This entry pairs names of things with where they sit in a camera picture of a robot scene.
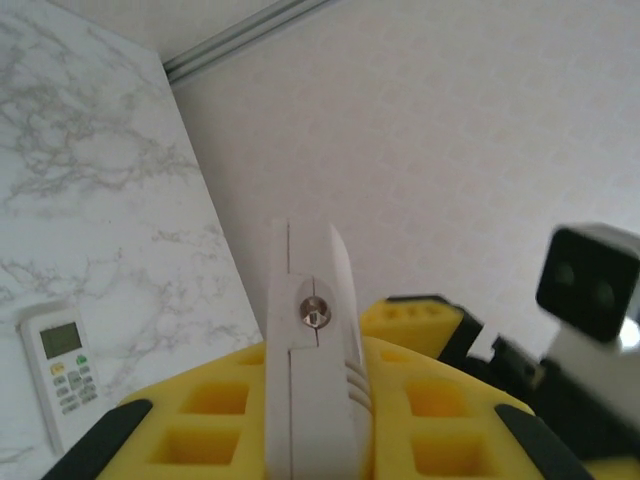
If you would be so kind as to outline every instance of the yellow button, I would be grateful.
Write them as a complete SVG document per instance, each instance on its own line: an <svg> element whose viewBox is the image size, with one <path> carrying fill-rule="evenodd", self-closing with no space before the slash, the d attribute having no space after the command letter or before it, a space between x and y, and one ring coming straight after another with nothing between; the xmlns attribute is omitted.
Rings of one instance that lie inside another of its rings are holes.
<svg viewBox="0 0 640 480"><path fill-rule="evenodd" d="M51 365L51 375L59 375L64 372L64 363L54 363Z"/></svg>

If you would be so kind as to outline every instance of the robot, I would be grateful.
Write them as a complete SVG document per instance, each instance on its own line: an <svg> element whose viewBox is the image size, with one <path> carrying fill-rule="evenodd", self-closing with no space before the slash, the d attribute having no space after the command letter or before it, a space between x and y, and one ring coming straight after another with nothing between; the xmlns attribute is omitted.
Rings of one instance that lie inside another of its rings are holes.
<svg viewBox="0 0 640 480"><path fill-rule="evenodd" d="M127 397L44 478L640 479L633 235L554 232L540 362L501 337L469 355L482 324L438 295L358 318L331 225L276 222L270 259L264 342Z"/></svg>

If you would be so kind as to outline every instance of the white wall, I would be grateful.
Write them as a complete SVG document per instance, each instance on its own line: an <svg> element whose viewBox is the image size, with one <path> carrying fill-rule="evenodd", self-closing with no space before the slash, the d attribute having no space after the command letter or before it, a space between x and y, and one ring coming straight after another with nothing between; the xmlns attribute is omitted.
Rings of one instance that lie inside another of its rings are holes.
<svg viewBox="0 0 640 480"><path fill-rule="evenodd" d="M268 221L330 218L361 309L441 292L535 353L551 229L640 232L640 3L344 0L176 92L265 313Z"/></svg>
<svg viewBox="0 0 640 480"><path fill-rule="evenodd" d="M277 0L50 0L167 61Z"/></svg>

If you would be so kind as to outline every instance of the screw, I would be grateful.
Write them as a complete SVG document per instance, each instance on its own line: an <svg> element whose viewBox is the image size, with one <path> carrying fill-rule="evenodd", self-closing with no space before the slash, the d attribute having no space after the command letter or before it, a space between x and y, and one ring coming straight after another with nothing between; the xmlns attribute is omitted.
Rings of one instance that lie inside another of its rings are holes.
<svg viewBox="0 0 640 480"><path fill-rule="evenodd" d="M331 309L323 298L313 295L300 304L300 318L305 325L319 329L331 320Z"/></svg>

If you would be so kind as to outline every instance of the ceiling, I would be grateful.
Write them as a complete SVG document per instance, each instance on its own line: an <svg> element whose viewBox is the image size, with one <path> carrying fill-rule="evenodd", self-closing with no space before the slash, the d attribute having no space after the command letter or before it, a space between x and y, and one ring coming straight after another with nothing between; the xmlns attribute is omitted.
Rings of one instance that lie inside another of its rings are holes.
<svg viewBox="0 0 640 480"><path fill-rule="evenodd" d="M163 62L277 0L51 0L101 27L157 51Z"/></svg>

